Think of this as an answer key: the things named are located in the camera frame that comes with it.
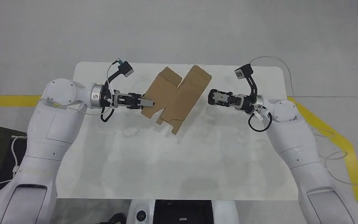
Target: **cardboard box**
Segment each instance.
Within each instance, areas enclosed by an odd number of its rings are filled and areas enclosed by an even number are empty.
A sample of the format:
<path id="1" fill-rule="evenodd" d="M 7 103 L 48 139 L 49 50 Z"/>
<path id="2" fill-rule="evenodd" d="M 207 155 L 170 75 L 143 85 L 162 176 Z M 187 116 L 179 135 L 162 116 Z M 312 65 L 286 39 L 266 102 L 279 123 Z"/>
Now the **cardboard box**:
<path id="1" fill-rule="evenodd" d="M 211 75 L 199 66 L 193 66 L 180 85 L 178 82 L 181 77 L 178 77 L 180 76 L 168 67 L 159 73 L 144 96 L 144 99 L 154 100 L 156 104 L 152 108 L 142 110 L 144 116 L 151 118 L 164 108 L 157 123 L 162 124 L 165 121 L 173 126 L 173 134 L 177 134 L 211 80 Z"/>

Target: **gray floor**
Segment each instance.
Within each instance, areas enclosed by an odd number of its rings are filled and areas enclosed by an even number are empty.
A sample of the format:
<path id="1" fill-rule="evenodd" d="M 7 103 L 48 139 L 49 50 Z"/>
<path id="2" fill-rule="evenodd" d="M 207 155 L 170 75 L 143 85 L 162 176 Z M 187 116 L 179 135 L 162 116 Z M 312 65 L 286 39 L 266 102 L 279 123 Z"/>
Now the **gray floor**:
<path id="1" fill-rule="evenodd" d="M 240 65 L 282 58 L 298 101 L 357 144 L 355 0 L 32 0 L 0 2 L 0 95 L 37 95 L 78 62 Z M 262 59 L 260 66 L 280 66 Z M 288 95 L 292 95 L 285 72 Z M 26 130 L 33 108 L 0 108 Z M 322 153 L 335 147 L 319 141 Z M 331 170 L 347 180 L 343 161 Z M 350 186 L 340 185 L 351 193 Z M 103 221 L 128 201 L 58 201 L 55 223 Z M 242 223 L 304 223 L 297 202 L 238 202 Z"/>

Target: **yellow floor line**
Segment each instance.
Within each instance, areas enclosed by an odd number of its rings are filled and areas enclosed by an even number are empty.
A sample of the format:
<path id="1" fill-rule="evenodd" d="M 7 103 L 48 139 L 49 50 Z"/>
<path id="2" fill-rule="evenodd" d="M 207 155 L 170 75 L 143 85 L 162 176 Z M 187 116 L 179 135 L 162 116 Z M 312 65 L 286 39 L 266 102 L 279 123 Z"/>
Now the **yellow floor line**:
<path id="1" fill-rule="evenodd" d="M 30 96 L 1 96 L 0 95 L 0 106 L 11 107 L 11 106 L 36 106 L 37 101 L 39 100 L 40 95 L 30 95 Z M 295 102 L 292 97 L 288 97 L 289 100 Z M 338 146 L 342 151 L 347 152 L 347 156 L 344 161 L 347 167 L 348 175 L 350 181 L 352 183 L 358 183 L 358 160 L 354 151 L 353 144 L 348 141 L 344 136 L 336 132 L 333 128 L 331 128 L 327 123 L 322 121 L 319 117 L 314 115 L 311 111 L 305 108 L 303 105 L 297 103 L 297 107 L 302 114 L 302 116 L 306 119 L 306 121 L 315 127 L 322 135 L 329 137 L 329 140 L 332 141 L 336 146 Z M 334 136 L 332 137 L 330 133 L 324 131 L 327 130 L 332 132 Z M 358 186 L 352 186 L 353 193 L 356 200 L 358 200 Z"/>
<path id="2" fill-rule="evenodd" d="M 0 106 L 36 106 L 40 95 L 0 95 Z"/>
<path id="3" fill-rule="evenodd" d="M 298 102 L 295 102 L 292 97 L 288 97 L 288 99 L 297 104 L 298 110 L 308 124 L 317 129 L 322 135 L 328 137 L 328 139 L 333 144 L 338 146 L 342 151 L 347 152 L 347 156 L 345 157 L 344 162 L 347 167 L 350 182 L 358 183 L 358 160 L 354 151 L 353 144 L 344 136 L 331 128 L 326 122 L 322 121 L 319 117 L 317 117 L 307 108 L 305 108 L 303 105 L 299 104 Z M 352 188 L 354 197 L 356 200 L 358 200 L 358 186 L 352 186 Z"/>

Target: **white table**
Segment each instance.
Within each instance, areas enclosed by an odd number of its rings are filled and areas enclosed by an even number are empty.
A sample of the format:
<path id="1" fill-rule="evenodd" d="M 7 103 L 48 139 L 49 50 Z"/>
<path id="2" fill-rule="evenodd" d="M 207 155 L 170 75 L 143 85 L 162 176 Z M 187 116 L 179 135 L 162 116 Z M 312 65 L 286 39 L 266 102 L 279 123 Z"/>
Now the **white table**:
<path id="1" fill-rule="evenodd" d="M 115 79 L 113 88 L 143 94 L 165 66 L 181 76 L 192 66 L 131 65 L 134 73 Z M 108 66 L 81 62 L 73 79 L 84 85 L 104 83 Z M 249 94 L 246 80 L 237 80 L 234 75 L 238 66 L 199 66 L 213 79 L 177 135 L 171 133 L 169 124 L 156 124 L 160 113 L 148 119 L 139 110 L 117 108 L 107 123 L 99 116 L 86 115 L 76 141 L 63 158 L 57 177 L 58 197 L 296 200 L 291 173 L 266 133 L 252 131 L 248 115 L 207 103 L 212 88 Z M 286 98 L 280 68 L 253 70 L 259 94 Z M 262 128 L 257 119 L 253 125 Z"/>

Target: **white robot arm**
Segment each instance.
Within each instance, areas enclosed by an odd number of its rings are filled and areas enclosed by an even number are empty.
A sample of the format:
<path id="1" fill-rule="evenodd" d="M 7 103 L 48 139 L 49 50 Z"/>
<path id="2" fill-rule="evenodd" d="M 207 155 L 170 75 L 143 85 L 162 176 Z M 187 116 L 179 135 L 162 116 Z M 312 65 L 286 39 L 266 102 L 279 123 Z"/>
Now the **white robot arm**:
<path id="1" fill-rule="evenodd" d="M 211 90 L 208 103 L 232 106 L 257 116 L 266 127 L 275 151 L 285 161 L 298 187 L 298 201 L 308 223 L 358 223 L 358 204 L 333 183 L 333 178 L 321 163 L 314 135 L 288 100 L 267 100 L 257 95 L 250 64 L 235 71 L 239 79 L 246 78 L 251 94 L 233 95 L 232 92 Z"/>
<path id="2" fill-rule="evenodd" d="M 119 63 L 119 74 L 133 72 L 127 62 Z M 0 223 L 50 223 L 57 198 L 56 176 L 61 160 L 76 139 L 87 108 L 153 106 L 140 94 L 112 96 L 109 84 L 90 87 L 59 78 L 50 82 L 37 103 L 27 130 L 27 149 L 13 179 L 0 190 Z"/>

